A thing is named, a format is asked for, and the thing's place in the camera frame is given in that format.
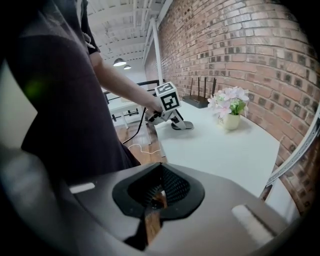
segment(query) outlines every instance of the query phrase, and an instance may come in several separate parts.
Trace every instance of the white table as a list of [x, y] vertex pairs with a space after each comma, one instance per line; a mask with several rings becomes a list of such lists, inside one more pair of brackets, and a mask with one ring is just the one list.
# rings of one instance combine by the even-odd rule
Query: white table
[[174, 130], [171, 121], [155, 126], [168, 163], [227, 178], [259, 197], [276, 162], [279, 141], [243, 116], [237, 130], [227, 131], [210, 108], [182, 102], [178, 111], [194, 129]]
[[[134, 103], [132, 101], [122, 102], [120, 98], [111, 100], [109, 102], [109, 104], [108, 104], [108, 107], [109, 107], [109, 111], [110, 111], [111, 115], [120, 113], [126, 128], [128, 128], [128, 124], [126, 122], [126, 119], [124, 117], [123, 112], [134, 110], [134, 109], [138, 109], [138, 113], [139, 113], [140, 118], [143, 115], [143, 109], [142, 109], [141, 105], [139, 105], [137, 103]], [[147, 129], [145, 121], [142, 122], [141, 129], [144, 131], [144, 134], [145, 134], [145, 137], [146, 137], [146, 142], [148, 143], [148, 145], [150, 145], [151, 144], [151, 140], [150, 140], [150, 136], [149, 136], [148, 129]]]

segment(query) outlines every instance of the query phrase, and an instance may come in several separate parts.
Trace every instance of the green leaves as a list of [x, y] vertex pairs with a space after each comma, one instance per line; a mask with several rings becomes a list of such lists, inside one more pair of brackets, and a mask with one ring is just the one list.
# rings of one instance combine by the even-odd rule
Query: green leaves
[[241, 99], [237, 99], [237, 101], [234, 101], [230, 104], [231, 114], [235, 116], [240, 115], [245, 106], [246, 103], [244, 101], [242, 101]]

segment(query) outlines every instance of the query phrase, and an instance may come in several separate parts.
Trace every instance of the ceiling light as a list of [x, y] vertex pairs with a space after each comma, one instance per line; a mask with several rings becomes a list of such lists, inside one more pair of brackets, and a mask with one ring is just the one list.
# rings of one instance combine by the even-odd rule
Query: ceiling light
[[117, 58], [113, 63], [115, 67], [122, 66], [124, 64], [127, 64], [127, 63], [122, 58]]

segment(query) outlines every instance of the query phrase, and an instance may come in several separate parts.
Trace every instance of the white vase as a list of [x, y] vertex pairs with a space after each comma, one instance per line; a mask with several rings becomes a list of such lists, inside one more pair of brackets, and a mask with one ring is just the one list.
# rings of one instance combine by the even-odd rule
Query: white vase
[[240, 123], [240, 116], [240, 114], [226, 114], [224, 117], [219, 116], [219, 124], [227, 130], [237, 129]]

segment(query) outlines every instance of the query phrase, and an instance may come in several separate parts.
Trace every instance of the wifi router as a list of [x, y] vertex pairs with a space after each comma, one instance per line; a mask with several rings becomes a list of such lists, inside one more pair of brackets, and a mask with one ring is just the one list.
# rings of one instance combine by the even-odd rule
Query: wifi router
[[[200, 96], [200, 77], [198, 77], [198, 95], [191, 95], [192, 92], [192, 85], [193, 85], [194, 79], [191, 80], [191, 88], [190, 88], [190, 95], [186, 95], [182, 97], [182, 100], [198, 109], [203, 109], [208, 107], [208, 100], [206, 98], [206, 84], [207, 84], [207, 78], [204, 77], [204, 96]], [[213, 79], [213, 87], [212, 87], [212, 93], [213, 96], [216, 89], [216, 83], [217, 79]]]

